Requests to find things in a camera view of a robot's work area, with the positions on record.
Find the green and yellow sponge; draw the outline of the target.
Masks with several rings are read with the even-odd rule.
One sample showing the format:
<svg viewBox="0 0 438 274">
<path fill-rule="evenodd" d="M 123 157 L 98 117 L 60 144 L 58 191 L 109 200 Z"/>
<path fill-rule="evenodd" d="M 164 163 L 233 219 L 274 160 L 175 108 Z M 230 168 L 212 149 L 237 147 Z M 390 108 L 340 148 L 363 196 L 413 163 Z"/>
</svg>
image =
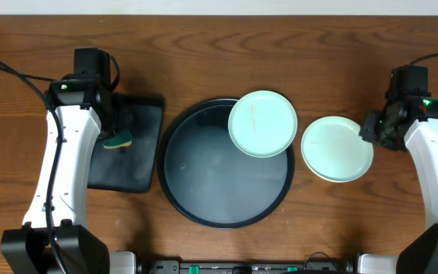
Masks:
<svg viewBox="0 0 438 274">
<path fill-rule="evenodd" d="M 132 144 L 132 134 L 129 129 L 123 129 L 117 132 L 113 137 L 103 141 L 103 147 L 106 149 L 116 149 L 127 147 Z"/>
</svg>

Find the mint green plate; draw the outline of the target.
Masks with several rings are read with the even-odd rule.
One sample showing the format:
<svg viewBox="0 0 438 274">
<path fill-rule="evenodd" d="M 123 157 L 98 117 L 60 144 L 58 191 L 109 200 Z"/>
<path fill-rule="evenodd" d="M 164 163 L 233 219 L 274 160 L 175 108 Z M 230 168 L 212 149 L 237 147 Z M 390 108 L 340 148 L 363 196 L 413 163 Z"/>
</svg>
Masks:
<svg viewBox="0 0 438 274">
<path fill-rule="evenodd" d="M 360 126 L 342 116 L 325 116 L 305 129 L 300 142 L 307 167 L 318 177 L 347 183 L 362 177 L 373 162 L 373 145 L 359 136 Z"/>
<path fill-rule="evenodd" d="M 227 126 L 243 153 L 270 158 L 291 145 L 297 133 L 297 113 L 291 102 L 274 91 L 253 91 L 232 107 Z"/>
</svg>

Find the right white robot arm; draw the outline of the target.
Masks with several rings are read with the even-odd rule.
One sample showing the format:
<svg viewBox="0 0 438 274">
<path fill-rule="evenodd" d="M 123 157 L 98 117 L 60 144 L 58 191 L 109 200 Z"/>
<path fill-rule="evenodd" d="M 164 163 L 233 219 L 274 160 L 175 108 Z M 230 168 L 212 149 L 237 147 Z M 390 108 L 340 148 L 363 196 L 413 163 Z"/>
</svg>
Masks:
<svg viewBox="0 0 438 274">
<path fill-rule="evenodd" d="M 384 110 L 371 110 L 360 137 L 410 154 L 421 186 L 426 230 L 397 256 L 359 256 L 357 271 L 438 273 L 438 99 L 404 99 L 387 103 Z"/>
</svg>

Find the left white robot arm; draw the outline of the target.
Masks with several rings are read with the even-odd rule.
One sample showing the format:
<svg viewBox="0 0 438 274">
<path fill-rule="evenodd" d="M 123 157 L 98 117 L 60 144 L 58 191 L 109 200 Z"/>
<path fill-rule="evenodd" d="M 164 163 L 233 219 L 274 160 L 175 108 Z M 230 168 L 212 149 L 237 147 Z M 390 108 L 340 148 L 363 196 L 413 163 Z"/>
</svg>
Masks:
<svg viewBox="0 0 438 274">
<path fill-rule="evenodd" d="M 136 273 L 136 255 L 108 250 L 87 229 L 90 160 L 101 123 L 113 113 L 98 80 L 60 80 L 46 95 L 47 141 L 40 178 L 21 228 L 6 230 L 1 252 L 15 273 Z"/>
</svg>

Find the black rectangular tray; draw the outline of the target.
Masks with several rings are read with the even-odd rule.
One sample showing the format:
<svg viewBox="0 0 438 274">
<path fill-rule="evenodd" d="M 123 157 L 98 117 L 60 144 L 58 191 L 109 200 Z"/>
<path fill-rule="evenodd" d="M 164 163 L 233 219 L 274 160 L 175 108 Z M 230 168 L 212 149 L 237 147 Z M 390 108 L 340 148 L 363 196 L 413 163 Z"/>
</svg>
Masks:
<svg viewBox="0 0 438 274">
<path fill-rule="evenodd" d="M 163 122 L 164 102 L 159 97 L 113 95 L 117 110 L 116 134 L 130 134 L 131 144 L 106 148 L 96 142 L 87 187 L 125 193 L 145 193 L 151 187 L 154 162 Z"/>
</svg>

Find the black round serving tray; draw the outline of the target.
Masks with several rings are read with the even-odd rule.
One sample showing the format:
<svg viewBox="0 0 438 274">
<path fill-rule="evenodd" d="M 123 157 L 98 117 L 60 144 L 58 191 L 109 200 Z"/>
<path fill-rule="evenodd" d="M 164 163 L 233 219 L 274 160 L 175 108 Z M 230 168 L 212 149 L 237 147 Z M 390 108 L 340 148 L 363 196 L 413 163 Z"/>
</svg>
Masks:
<svg viewBox="0 0 438 274">
<path fill-rule="evenodd" d="M 294 178 L 294 150 L 254 158 L 230 138 L 235 98 L 216 98 L 182 112 L 163 135 L 157 156 L 160 185 L 174 208 L 210 228 L 242 228 L 268 217 Z"/>
</svg>

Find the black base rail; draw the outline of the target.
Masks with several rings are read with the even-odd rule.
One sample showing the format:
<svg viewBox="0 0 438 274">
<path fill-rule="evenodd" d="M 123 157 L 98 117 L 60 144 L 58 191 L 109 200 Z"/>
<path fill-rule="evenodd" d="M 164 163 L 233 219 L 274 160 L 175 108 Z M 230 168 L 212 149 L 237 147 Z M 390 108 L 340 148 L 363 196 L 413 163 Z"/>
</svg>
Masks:
<svg viewBox="0 0 438 274">
<path fill-rule="evenodd" d="M 149 274 L 300 274 L 300 273 L 357 273 L 356 260 L 340 260 L 323 252 L 314 252 L 301 261 L 223 261 L 155 260 L 143 273 Z"/>
</svg>

